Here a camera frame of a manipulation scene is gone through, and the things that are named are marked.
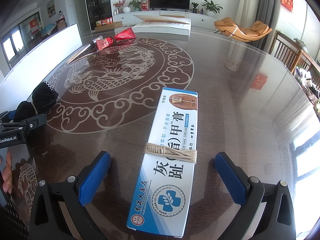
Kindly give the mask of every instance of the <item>vase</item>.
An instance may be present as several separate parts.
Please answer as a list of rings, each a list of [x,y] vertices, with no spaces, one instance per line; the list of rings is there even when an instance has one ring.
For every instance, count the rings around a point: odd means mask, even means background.
[[[123,7],[123,8],[122,8],[122,11],[123,11],[124,13],[128,13],[128,12],[131,11],[131,9],[130,9],[129,6],[127,6],[127,7]]]
[[[210,10],[206,10],[205,12],[208,16],[214,17],[215,16],[215,12],[214,11],[210,11]]]

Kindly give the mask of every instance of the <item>black velvet bag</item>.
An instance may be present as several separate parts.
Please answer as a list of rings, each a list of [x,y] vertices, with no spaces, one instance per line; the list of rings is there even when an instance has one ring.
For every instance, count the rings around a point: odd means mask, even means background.
[[[57,98],[58,93],[47,82],[41,82],[32,92],[32,103],[23,101],[18,105],[13,121],[21,122],[37,114],[48,114]]]

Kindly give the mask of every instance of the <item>rope knot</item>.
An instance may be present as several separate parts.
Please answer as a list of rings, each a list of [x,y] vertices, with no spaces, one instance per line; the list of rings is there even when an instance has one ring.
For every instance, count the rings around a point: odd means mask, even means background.
[[[144,153],[160,155],[167,158],[175,158],[177,160],[196,163],[196,150],[177,150],[167,146],[161,146],[153,143],[146,143]]]

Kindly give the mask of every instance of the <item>doorway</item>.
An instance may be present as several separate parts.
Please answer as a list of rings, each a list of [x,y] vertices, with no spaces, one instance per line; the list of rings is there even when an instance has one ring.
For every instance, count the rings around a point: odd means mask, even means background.
[[[90,24],[85,0],[75,0],[76,13],[79,23],[80,34],[90,33]]]

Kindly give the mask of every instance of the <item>glass cabinet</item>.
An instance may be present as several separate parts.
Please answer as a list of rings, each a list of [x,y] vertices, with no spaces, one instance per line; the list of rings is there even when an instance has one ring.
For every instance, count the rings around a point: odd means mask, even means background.
[[[96,21],[112,17],[110,0],[86,0],[86,5],[92,31],[97,26]]]

